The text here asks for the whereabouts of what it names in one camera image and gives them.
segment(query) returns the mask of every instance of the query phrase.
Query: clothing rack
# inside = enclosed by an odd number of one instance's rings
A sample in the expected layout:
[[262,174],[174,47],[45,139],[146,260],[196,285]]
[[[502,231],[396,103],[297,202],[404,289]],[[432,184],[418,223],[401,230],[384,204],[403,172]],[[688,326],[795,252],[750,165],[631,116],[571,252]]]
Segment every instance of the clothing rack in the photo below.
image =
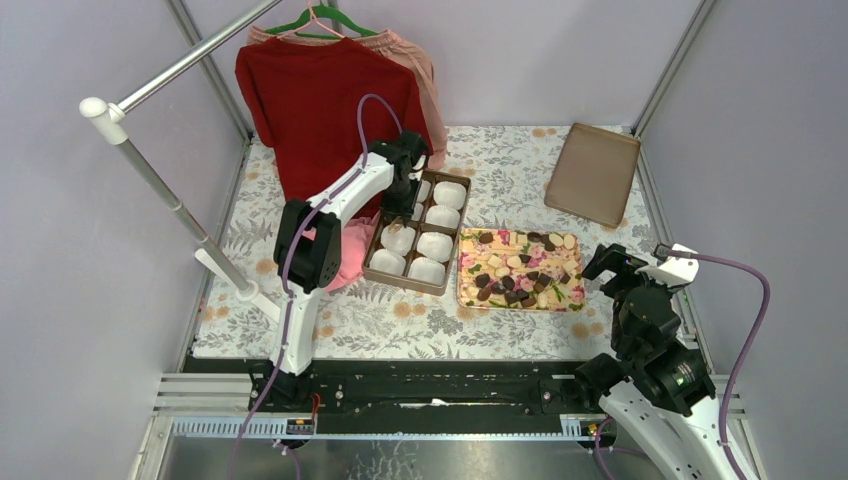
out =
[[216,48],[281,1],[266,0],[236,17],[215,34],[201,40],[186,52],[182,58],[145,82],[123,100],[117,103],[107,103],[100,98],[89,97],[80,102],[79,106],[82,116],[88,118],[94,124],[95,128],[105,137],[109,144],[117,147],[123,153],[135,171],[159,195],[165,206],[174,212],[183,227],[198,242],[200,248],[195,252],[195,258],[215,274],[233,285],[236,288],[236,295],[239,299],[253,302],[263,312],[269,315],[274,322],[279,321],[279,306],[259,291],[259,286],[256,282],[247,280],[235,265],[233,265],[233,262],[221,250],[221,247],[209,236],[188,208],[186,208],[168,184],[165,183],[162,177],[150,165],[144,154],[136,148],[135,144],[130,140],[129,135],[121,127],[120,122],[135,107],[139,106],[165,85],[171,83],[175,78],[185,73],[186,70],[203,60],[207,55],[215,51]]

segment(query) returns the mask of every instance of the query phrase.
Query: white wall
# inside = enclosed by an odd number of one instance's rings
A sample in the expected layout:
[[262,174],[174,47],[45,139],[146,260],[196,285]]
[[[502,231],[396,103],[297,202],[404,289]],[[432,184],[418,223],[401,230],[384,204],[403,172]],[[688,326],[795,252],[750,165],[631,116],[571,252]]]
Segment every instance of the white wall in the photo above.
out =
[[[0,3],[0,471],[126,478],[174,368],[194,242],[77,110],[186,49],[163,2]],[[133,111],[137,146],[210,231],[241,141],[199,71]]]
[[[186,4],[208,35],[255,1]],[[648,101],[698,1],[338,3],[359,25],[390,28],[430,54],[448,124],[630,125]],[[266,28],[289,23],[305,5],[304,0],[284,0],[257,23]],[[232,70],[244,38],[242,32],[216,53],[239,102]]]
[[[719,3],[644,146],[675,240],[771,281],[738,387],[769,478],[845,478],[848,5],[767,3]],[[759,283],[705,265],[692,289],[728,372]]]

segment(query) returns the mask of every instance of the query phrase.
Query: metal rail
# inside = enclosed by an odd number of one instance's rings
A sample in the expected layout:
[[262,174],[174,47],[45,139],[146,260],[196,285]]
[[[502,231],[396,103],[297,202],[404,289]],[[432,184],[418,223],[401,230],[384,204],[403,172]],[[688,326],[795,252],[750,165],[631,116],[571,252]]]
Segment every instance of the metal rail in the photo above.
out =
[[132,109],[139,106],[141,102],[147,100],[162,87],[171,83],[175,78],[185,73],[186,70],[191,68],[197,62],[203,60],[203,58],[215,51],[216,48],[220,47],[233,35],[244,30],[244,28],[250,23],[281,1],[282,0],[266,0],[243,13],[230,22],[229,25],[226,25],[209,38],[206,38],[195,45],[191,50],[183,55],[182,58],[171,64],[171,66],[165,70],[162,70],[162,72],[155,77],[145,82],[144,85],[138,87],[133,93],[127,95],[126,98],[118,102],[118,108],[120,108],[124,114],[129,113]]

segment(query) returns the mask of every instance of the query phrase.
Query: brown baking tray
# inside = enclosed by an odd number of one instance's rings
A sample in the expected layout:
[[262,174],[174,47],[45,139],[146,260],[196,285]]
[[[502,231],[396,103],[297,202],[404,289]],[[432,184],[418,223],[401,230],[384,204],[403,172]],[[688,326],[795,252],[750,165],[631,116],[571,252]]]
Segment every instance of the brown baking tray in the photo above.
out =
[[[422,180],[427,180],[428,182],[430,182],[430,194],[427,196],[427,199],[422,202],[424,205],[424,210],[421,212],[421,220],[418,222],[409,222],[408,226],[415,229],[415,240],[413,240],[412,242],[412,248],[410,249],[409,253],[406,255],[406,257],[404,257],[404,260],[406,260],[406,266],[403,269],[403,274],[391,275],[385,272],[368,268],[368,264],[371,262],[371,256],[374,254],[374,252],[382,248],[382,245],[380,244],[380,234],[382,233],[385,225],[383,224],[383,221],[381,219],[377,223],[377,228],[374,230],[374,236],[371,238],[371,243],[368,246],[368,252],[365,254],[365,261],[362,264],[362,276],[364,276],[368,280],[373,280],[375,282],[394,285],[396,287],[415,290],[418,292],[429,293],[430,295],[441,296],[444,295],[445,291],[448,288],[448,280],[450,279],[451,273],[451,263],[454,261],[454,258],[456,258],[456,249],[459,244],[459,230],[462,228],[462,222],[465,220],[465,211],[468,209],[468,199],[471,197],[471,179],[468,177],[461,177],[459,175],[441,173],[434,170],[424,170],[424,173],[421,178]],[[462,210],[459,212],[459,225],[457,225],[457,228],[445,228],[438,225],[431,225],[425,223],[425,219],[427,218],[427,210],[429,210],[431,206],[435,205],[435,200],[433,200],[433,191],[435,191],[436,184],[439,182],[453,182],[465,187],[465,204],[462,206]],[[444,233],[445,235],[448,235],[453,239],[453,248],[451,249],[450,258],[447,262],[444,262],[442,264],[445,266],[445,278],[442,283],[438,285],[420,280],[415,280],[406,276],[409,273],[409,266],[412,264],[412,261],[418,257],[423,256],[415,250],[415,247],[416,245],[418,245],[418,237],[420,237],[421,234],[424,232]]]
[[575,123],[548,183],[545,205],[618,227],[640,146],[635,138]]

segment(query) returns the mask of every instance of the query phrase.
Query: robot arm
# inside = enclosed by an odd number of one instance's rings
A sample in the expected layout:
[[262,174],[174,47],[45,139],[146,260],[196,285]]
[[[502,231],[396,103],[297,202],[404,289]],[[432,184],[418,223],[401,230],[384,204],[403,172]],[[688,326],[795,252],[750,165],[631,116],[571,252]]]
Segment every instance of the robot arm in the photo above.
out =
[[[680,317],[671,297],[692,283],[697,260],[667,257],[660,245],[654,267],[628,255],[621,245],[599,246],[583,276],[603,271],[615,277],[601,287],[613,298],[612,348],[578,368],[576,395],[587,408],[600,407],[626,429],[666,478],[735,479],[720,442],[719,401],[699,350],[676,339]],[[672,250],[696,253],[682,245]],[[733,433],[728,444],[741,454]],[[746,478],[756,479],[745,461]]]
[[[324,287],[335,278],[341,266],[341,231],[351,217],[375,195],[383,192],[380,214],[385,225],[406,224],[414,211],[421,173],[427,164],[427,143],[413,132],[404,131],[393,143],[375,142],[369,146],[364,166],[357,162],[326,190],[308,201],[286,202],[274,249],[274,261],[283,274],[283,263],[298,227],[314,215],[307,229],[314,239],[301,238],[295,248],[288,273],[290,298],[284,299],[281,321],[275,331],[272,362],[283,373],[303,373],[312,362],[312,329]],[[318,212],[313,206],[322,205]]]

